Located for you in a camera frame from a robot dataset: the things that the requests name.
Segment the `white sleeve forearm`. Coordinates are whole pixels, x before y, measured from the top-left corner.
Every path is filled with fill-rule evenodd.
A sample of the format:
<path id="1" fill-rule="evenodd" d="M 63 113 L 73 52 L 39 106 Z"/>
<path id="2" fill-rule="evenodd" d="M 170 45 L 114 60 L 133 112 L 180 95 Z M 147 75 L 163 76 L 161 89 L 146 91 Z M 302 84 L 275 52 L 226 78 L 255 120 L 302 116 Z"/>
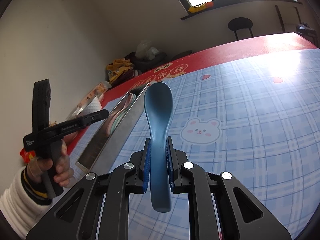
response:
<path id="1" fill-rule="evenodd" d="M 19 169 L 10 187 L 1 195 L 1 239 L 25 239 L 52 207 L 51 199 L 37 199 L 29 192 L 24 170 Z"/>

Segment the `person's left hand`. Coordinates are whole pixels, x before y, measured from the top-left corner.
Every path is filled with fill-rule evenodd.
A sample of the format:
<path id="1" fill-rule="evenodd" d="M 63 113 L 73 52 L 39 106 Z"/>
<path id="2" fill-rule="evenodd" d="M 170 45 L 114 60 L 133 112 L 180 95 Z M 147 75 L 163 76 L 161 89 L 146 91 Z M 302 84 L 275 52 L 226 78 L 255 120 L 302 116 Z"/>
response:
<path id="1" fill-rule="evenodd" d="M 41 176 L 44 172 L 54 167 L 56 175 L 54 181 L 61 187 L 70 188 L 75 184 L 74 170 L 70 167 L 70 158 L 67 154 L 67 145 L 61 140 L 61 152 L 56 163 L 52 159 L 34 158 L 29 162 L 26 169 L 26 176 L 34 183 L 41 183 Z"/>

